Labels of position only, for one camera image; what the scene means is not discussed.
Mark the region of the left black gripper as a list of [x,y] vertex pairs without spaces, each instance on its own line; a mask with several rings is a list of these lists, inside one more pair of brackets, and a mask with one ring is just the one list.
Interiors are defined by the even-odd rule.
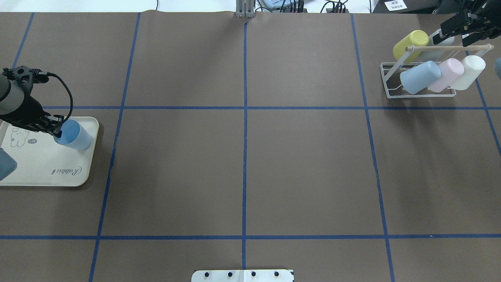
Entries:
[[0,102],[1,120],[25,130],[61,136],[63,115],[48,115],[41,104],[20,89],[11,89]]

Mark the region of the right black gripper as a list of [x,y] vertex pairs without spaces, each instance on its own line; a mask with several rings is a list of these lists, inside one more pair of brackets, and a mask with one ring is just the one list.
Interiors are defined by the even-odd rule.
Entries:
[[467,10],[467,14],[455,14],[440,25],[442,36],[461,34],[462,46],[468,47],[500,35],[500,0],[465,0],[462,9]]

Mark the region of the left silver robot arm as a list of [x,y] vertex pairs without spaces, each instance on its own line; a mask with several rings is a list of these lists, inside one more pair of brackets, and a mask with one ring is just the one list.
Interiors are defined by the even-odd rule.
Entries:
[[[7,71],[5,69],[1,76],[1,120],[22,130],[43,132],[60,138],[63,133],[61,127],[70,118],[74,108],[73,95],[61,77],[50,72],[16,75],[8,74]],[[46,83],[50,77],[58,79],[68,93],[70,106],[66,116],[52,116],[31,96],[34,84]]]

